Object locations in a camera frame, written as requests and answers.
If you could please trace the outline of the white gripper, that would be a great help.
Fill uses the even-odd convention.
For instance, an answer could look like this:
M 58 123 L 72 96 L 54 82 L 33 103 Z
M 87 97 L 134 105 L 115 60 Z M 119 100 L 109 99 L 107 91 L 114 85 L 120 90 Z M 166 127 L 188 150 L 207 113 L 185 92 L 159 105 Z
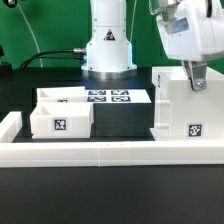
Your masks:
M 182 60 L 193 91 L 207 88 L 205 61 L 224 57 L 224 9 L 220 0 L 182 0 L 157 27 L 169 59 Z

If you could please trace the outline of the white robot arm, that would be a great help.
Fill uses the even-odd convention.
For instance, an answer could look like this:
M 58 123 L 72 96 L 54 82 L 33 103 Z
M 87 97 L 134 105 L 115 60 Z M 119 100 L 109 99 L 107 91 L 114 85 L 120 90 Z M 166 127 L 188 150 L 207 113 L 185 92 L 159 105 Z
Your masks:
M 195 91 L 207 87 L 207 63 L 224 57 L 224 7 L 220 0 L 156 0 L 163 49 L 179 60 Z M 92 37 L 82 70 L 100 78 L 118 78 L 135 70 L 126 37 L 126 0 L 90 0 Z

